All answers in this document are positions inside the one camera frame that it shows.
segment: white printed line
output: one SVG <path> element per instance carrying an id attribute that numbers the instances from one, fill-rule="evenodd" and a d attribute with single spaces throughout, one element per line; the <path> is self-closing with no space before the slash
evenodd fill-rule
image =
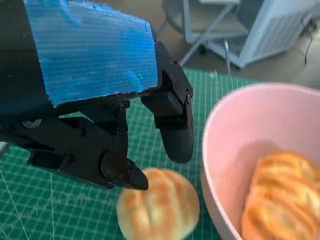
<path id="1" fill-rule="evenodd" d="M 11 196 L 11 193 L 10 193 L 10 190 L 9 190 L 8 185 L 7 185 L 7 183 L 6 183 L 5 177 L 4 177 L 4 175 L 2 174 L 2 171 L 1 171 L 1 170 L 0 170 L 0 174 L 1 174 L 1 177 L 2 177 L 2 179 L 3 179 L 4 185 L 5 185 L 8 193 L 9 193 L 9 196 L 10 196 L 10 198 L 11 198 L 11 201 L 12 201 L 12 203 L 13 203 L 15 212 L 16 212 L 16 214 L 17 214 L 17 216 L 18 216 L 18 219 L 19 219 L 19 221 L 20 221 L 20 223 L 21 223 L 21 226 L 22 226 L 22 229 L 23 229 L 23 231 L 24 231 L 25 237 L 26 237 L 27 240 L 29 240 L 29 237 L 28 237 L 28 235 L 27 235 L 26 229 L 25 229 L 25 227 L 24 227 L 24 225 L 23 225 L 23 223 L 22 223 L 22 221 L 21 221 L 21 218 L 20 218 L 20 215 L 19 215 L 19 213 L 18 213 L 16 204 L 15 204 L 15 202 L 14 202 L 14 199 L 13 199 L 12 196 Z"/>
<path id="2" fill-rule="evenodd" d="M 5 231 L 2 230 L 3 235 L 8 239 L 9 237 L 7 236 L 7 234 L 5 233 Z"/>
<path id="3" fill-rule="evenodd" d="M 55 240 L 55 225 L 54 225 L 54 192 L 52 190 L 52 173 L 50 173 L 50 187 L 51 187 L 51 211 L 52 211 L 52 237 Z"/>

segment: toy bread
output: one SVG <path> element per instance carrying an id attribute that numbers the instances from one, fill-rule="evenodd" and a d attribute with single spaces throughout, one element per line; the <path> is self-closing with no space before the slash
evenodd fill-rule
<path id="1" fill-rule="evenodd" d="M 124 189 L 116 203 L 118 223 L 127 240 L 183 240 L 200 215 L 196 190 L 168 169 L 145 169 L 149 189 Z"/>
<path id="2" fill-rule="evenodd" d="M 244 240 L 315 240 L 320 227 L 320 171 L 289 151 L 259 159 L 245 201 Z"/>

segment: blue tape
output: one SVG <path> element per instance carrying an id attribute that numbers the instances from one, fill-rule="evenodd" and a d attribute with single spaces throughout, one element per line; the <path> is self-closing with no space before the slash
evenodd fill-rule
<path id="1" fill-rule="evenodd" d="M 24 0 L 46 93 L 61 103 L 157 86 L 148 22 L 82 0 Z"/>

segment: pastry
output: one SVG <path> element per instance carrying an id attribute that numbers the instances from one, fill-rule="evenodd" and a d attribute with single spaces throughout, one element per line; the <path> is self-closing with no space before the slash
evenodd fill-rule
<path id="1" fill-rule="evenodd" d="M 149 189 L 124 189 L 116 203 L 118 223 L 127 240 L 183 240 L 195 229 L 199 199 L 192 184 L 168 169 L 148 168 Z"/>
<path id="2" fill-rule="evenodd" d="M 320 171 L 300 154 L 259 159 L 241 219 L 244 240 L 315 240 L 320 227 Z"/>

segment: black metal bracket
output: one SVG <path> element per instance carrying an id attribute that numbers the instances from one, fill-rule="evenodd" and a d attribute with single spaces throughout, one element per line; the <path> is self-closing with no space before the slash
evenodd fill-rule
<path id="1" fill-rule="evenodd" d="M 46 118 L 34 128 L 23 124 L 14 128 L 47 146 L 47 150 L 24 146 L 33 166 L 107 189 L 148 189 L 148 180 L 135 163 L 114 151 L 112 136 L 84 117 Z"/>

